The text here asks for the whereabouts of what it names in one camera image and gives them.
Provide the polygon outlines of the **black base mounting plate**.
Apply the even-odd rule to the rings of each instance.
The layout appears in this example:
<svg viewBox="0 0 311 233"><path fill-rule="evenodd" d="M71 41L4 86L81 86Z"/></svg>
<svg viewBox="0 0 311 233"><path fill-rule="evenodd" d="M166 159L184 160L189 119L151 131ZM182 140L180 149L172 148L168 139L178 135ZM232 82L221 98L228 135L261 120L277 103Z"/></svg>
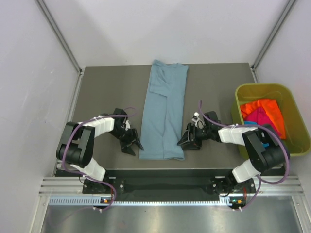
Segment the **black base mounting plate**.
<svg viewBox="0 0 311 233"><path fill-rule="evenodd" d="M105 182L116 201L209 201L254 194L254 180L236 185L225 178L230 169L109 169Z"/></svg>

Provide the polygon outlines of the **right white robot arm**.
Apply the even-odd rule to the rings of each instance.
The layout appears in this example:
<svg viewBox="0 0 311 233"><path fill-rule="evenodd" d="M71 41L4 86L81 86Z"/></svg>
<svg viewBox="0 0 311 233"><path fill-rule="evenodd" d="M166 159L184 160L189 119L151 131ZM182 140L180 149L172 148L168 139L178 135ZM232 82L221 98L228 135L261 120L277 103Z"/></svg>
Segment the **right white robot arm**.
<svg viewBox="0 0 311 233"><path fill-rule="evenodd" d="M290 153L271 125L222 125L214 111L205 113L203 118L194 113L177 144L183 150L198 150L204 140L244 146L248 159L225 177L230 191L238 192L245 181L289 163Z"/></svg>

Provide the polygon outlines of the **orange t shirt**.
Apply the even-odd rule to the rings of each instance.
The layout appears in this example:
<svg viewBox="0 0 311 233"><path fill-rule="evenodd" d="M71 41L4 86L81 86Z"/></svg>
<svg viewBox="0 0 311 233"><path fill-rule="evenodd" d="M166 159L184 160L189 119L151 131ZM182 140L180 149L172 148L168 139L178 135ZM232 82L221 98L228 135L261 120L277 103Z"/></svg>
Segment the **orange t shirt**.
<svg viewBox="0 0 311 233"><path fill-rule="evenodd" d="M242 104L240 106L240 109L243 120L245 120L246 116L258 107L262 107L265 110L266 114L274 124L274 126L272 127L275 130L275 132L281 139L285 139L286 133L284 127L284 120L276 100L259 99L249 103Z"/></svg>

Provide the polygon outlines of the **magenta t shirt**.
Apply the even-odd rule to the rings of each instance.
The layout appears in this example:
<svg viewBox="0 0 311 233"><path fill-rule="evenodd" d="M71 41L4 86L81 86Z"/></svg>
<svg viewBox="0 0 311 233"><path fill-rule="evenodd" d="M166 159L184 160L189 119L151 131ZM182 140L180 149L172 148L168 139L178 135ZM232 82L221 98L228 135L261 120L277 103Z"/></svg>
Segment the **magenta t shirt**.
<svg viewBox="0 0 311 233"><path fill-rule="evenodd" d="M248 114L244 120L245 123L257 124L257 125L266 125L269 124L274 126L273 122L270 120L265 110L262 107L256 108L250 114Z"/></svg>

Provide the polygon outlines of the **left aluminium corner post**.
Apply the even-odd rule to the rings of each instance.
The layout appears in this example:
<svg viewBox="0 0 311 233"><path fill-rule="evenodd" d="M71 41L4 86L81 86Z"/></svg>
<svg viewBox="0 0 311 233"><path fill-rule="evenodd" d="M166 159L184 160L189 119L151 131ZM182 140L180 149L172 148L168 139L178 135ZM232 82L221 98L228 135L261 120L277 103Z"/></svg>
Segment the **left aluminium corner post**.
<svg viewBox="0 0 311 233"><path fill-rule="evenodd" d="M51 14L50 10L48 9L47 4L44 0L35 0L35 3L38 5L40 11L44 15L47 23L49 24L50 28L52 29L54 35L56 36L58 42L60 43L62 49L64 50L66 56L70 60L72 66L80 75L82 73L82 68L78 64L76 58L74 57L65 37L63 36L61 30L59 29L57 22L55 21L53 15Z"/></svg>

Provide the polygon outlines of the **olive green plastic bin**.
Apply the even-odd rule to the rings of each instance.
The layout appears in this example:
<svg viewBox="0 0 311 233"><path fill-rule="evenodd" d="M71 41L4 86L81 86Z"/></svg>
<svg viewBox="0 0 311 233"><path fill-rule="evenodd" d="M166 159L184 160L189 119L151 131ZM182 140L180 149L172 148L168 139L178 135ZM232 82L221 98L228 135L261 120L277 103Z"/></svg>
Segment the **olive green plastic bin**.
<svg viewBox="0 0 311 233"><path fill-rule="evenodd" d="M243 124L240 106L259 99L276 100L284 120L285 140L291 157L305 156L311 151L311 139L294 97L288 88L277 83L243 84L235 91L231 115L234 123Z"/></svg>

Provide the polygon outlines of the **aluminium corner post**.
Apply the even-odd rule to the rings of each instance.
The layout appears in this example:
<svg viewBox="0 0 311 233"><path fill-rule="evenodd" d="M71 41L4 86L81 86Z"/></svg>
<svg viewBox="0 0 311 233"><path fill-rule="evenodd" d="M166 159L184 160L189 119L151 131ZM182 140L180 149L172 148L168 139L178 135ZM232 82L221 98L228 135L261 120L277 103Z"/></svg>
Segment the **aluminium corner post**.
<svg viewBox="0 0 311 233"><path fill-rule="evenodd" d="M59 29L57 22L55 21L53 15L51 14L50 10L48 9L47 4L44 0L35 0L35 3L38 5L40 11L44 15L47 23L49 24L50 28L52 29L54 35L56 36L58 42L60 43L62 49L64 50L66 56L70 60L72 66L80 75L82 73L82 68L78 64L76 58L74 57L65 37L63 36L61 30Z"/></svg>
<svg viewBox="0 0 311 233"><path fill-rule="evenodd" d="M265 54L267 53L268 49L272 45L274 39L276 38L279 30L281 29L282 25L284 24L286 18L289 16L290 12L294 8L297 0L288 0L281 11L280 15L277 17L276 23L273 25L271 32L268 34L267 39L265 40L262 48L259 51L255 61L251 65L251 71L253 74L256 73L256 69L259 67L262 59L264 58Z"/></svg>

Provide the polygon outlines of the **light blue t shirt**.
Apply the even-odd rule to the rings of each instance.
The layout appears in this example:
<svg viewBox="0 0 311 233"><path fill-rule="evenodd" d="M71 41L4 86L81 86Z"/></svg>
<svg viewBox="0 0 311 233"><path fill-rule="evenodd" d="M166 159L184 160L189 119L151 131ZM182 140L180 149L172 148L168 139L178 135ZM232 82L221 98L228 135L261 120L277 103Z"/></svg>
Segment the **light blue t shirt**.
<svg viewBox="0 0 311 233"><path fill-rule="evenodd" d="M177 144L182 134L188 66L154 60L151 66L141 125L141 160L183 161Z"/></svg>

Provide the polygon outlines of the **right aluminium corner post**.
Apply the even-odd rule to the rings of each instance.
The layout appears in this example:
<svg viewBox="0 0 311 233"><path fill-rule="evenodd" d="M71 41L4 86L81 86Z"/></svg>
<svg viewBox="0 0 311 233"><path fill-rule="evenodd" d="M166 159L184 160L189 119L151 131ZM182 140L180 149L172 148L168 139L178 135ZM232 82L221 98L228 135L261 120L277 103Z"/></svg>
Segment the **right aluminium corner post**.
<svg viewBox="0 0 311 233"><path fill-rule="evenodd" d="M276 23L273 25L271 32L268 34L267 39L265 40L262 48L259 51L255 61L251 65L251 71L253 74L256 73L256 69L259 67L262 59L264 58L265 54L267 53L268 49L272 45L274 39L276 38L279 30L281 29L282 25L284 24L286 18L289 16L290 12L294 8L297 0L288 0L281 11L280 15L277 17Z"/></svg>

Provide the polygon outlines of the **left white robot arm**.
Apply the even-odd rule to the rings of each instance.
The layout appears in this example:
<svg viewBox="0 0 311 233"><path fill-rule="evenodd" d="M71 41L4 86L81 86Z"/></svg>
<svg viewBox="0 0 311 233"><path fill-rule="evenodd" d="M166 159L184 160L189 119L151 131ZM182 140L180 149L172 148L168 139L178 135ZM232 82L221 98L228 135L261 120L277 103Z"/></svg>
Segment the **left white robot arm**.
<svg viewBox="0 0 311 233"><path fill-rule="evenodd" d="M106 170L93 158L94 141L96 137L109 133L119 141L123 153L135 156L133 145L144 150L129 117L124 109L116 108L109 115L101 114L84 122L66 123L56 149L56 158L94 180L93 186L99 192L106 192L110 188L110 180L106 178Z"/></svg>

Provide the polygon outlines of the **bright blue t shirt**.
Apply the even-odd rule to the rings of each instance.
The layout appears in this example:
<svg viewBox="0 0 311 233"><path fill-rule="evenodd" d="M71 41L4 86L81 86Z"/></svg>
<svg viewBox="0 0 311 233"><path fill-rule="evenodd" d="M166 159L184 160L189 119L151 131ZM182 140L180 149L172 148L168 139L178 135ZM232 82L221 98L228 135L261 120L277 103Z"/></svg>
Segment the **bright blue t shirt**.
<svg viewBox="0 0 311 233"><path fill-rule="evenodd" d="M244 124L245 124L245 125L256 125L257 123L252 122L252 121L245 121ZM268 143L263 143L263 141L262 141L261 143L263 144L263 146L264 146L265 148L269 146Z"/></svg>

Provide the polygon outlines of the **aluminium frame rail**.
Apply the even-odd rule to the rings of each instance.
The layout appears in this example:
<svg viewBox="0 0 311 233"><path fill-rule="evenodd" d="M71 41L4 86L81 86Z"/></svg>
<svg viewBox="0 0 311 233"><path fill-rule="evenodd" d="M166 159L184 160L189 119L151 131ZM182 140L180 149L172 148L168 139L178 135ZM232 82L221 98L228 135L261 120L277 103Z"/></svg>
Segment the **aluminium frame rail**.
<svg viewBox="0 0 311 233"><path fill-rule="evenodd" d="M77 196L82 194L84 178L46 177L39 193L41 195ZM259 196L302 196L304 191L297 176L289 176L280 184L261 183Z"/></svg>

